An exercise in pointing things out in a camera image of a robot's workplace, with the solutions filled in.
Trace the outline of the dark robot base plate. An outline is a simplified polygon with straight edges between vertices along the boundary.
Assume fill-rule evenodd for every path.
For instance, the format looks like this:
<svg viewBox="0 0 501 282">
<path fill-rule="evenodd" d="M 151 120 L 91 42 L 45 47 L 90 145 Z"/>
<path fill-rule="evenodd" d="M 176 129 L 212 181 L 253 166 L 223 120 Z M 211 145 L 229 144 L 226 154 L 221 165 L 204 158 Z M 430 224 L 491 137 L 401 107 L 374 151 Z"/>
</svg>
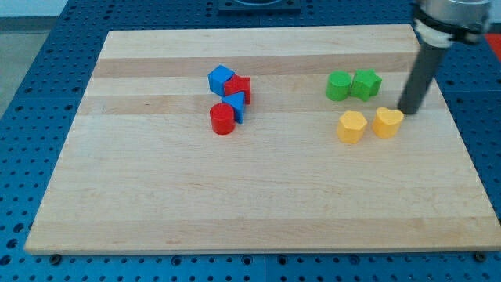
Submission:
<svg viewBox="0 0 501 282">
<path fill-rule="evenodd" d="M 214 0 L 219 13 L 298 12 L 301 0 Z"/>
</svg>

